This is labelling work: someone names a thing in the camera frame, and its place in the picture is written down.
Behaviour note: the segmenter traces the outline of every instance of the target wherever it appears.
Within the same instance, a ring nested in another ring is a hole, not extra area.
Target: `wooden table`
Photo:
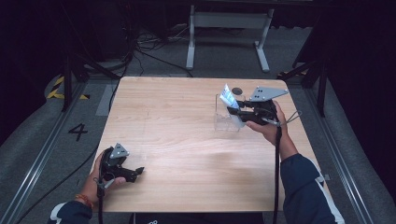
[[[124,77],[98,153],[117,143],[131,155],[123,167],[144,166],[135,183],[106,196],[106,212],[244,212],[274,209],[275,148],[248,127],[215,131],[216,94],[224,84],[250,96],[256,86],[286,89],[281,80]],[[288,118],[289,94],[277,97]],[[299,119],[289,132],[316,162]],[[279,209],[284,201],[280,185]]]

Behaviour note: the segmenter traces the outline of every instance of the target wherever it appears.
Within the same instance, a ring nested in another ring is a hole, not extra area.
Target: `yellow tape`
[[[55,84],[52,87],[52,90],[50,91],[49,95],[47,96],[47,98],[56,98],[56,99],[64,99],[64,94],[61,93],[57,93],[59,87],[61,86],[61,84],[64,82],[64,75],[60,74],[58,79],[56,80]],[[90,99],[90,95],[88,94],[82,94],[79,99],[80,100],[89,100]]]

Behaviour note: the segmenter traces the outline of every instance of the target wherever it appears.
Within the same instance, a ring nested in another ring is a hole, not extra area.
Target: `dark jacket sleeve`
[[[91,208],[83,203],[71,201],[55,206],[50,214],[47,224],[88,224],[91,218]]]
[[[315,164],[296,154],[280,164],[285,189],[283,210],[291,223],[345,223],[331,197],[323,189],[323,177]]]

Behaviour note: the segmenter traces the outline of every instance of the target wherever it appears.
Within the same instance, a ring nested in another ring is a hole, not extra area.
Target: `black device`
[[[280,124],[276,121],[276,106],[272,99],[287,93],[288,90],[257,87],[248,101],[236,101],[239,108],[227,106],[227,110],[230,115],[236,115],[242,122],[251,120],[260,125],[273,123],[277,126]],[[252,111],[240,109],[244,107],[252,108]]]
[[[122,176],[126,179],[126,182],[134,183],[145,168],[140,167],[136,170],[122,168],[127,156],[129,156],[129,152],[121,144],[106,149],[100,169],[102,178],[109,181]]]
[[[127,182],[134,183],[145,169],[144,167],[140,167],[133,171],[122,168],[122,164],[125,162],[127,156],[129,156],[129,152],[120,143],[117,143],[115,147],[107,148],[102,156],[99,166],[99,178],[95,180],[98,185],[96,195],[99,199],[99,224],[103,224],[103,198],[105,197],[105,189],[114,182],[114,179],[120,176],[124,177]]]

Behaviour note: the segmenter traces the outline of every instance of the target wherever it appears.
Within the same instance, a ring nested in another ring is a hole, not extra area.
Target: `hand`
[[[85,181],[84,187],[82,188],[82,190],[80,192],[80,194],[86,195],[92,203],[98,202],[98,197],[96,196],[97,184],[94,181],[94,179],[99,178],[99,167],[100,167],[100,161],[101,161],[102,157],[103,157],[103,152],[96,158],[95,165],[93,166],[93,170],[90,173],[90,175],[88,176],[87,180]],[[112,189],[114,189],[116,186],[119,186],[125,182],[126,182],[126,179],[124,177],[117,177],[114,180],[113,184],[111,184],[111,186],[108,189],[106,189],[106,194],[109,191],[111,191]],[[85,203],[81,199],[76,199],[76,201]]]
[[[282,137],[280,138],[279,143],[279,155],[281,160],[285,160],[286,158],[297,154],[298,150],[289,136],[288,124],[286,123],[285,114],[283,113],[277,101],[274,101],[274,104],[276,106],[276,115],[279,119],[280,127],[282,128]],[[262,133],[264,138],[267,139],[272,145],[276,144],[277,127],[274,124],[269,123],[261,126],[255,122],[248,121],[247,126],[253,131]]]
[[[279,104],[277,101],[274,101],[274,105],[276,106],[276,115],[277,118],[279,119],[279,122],[281,124],[282,128],[282,135],[288,134],[288,125],[286,123],[286,118],[285,114],[283,113],[282,109],[280,108]],[[257,124],[253,121],[247,121],[247,126],[251,128],[253,131],[256,131],[258,133],[262,133],[265,139],[269,141],[272,145],[275,145],[276,143],[276,126],[274,124],[266,124],[266,125],[260,125]]]

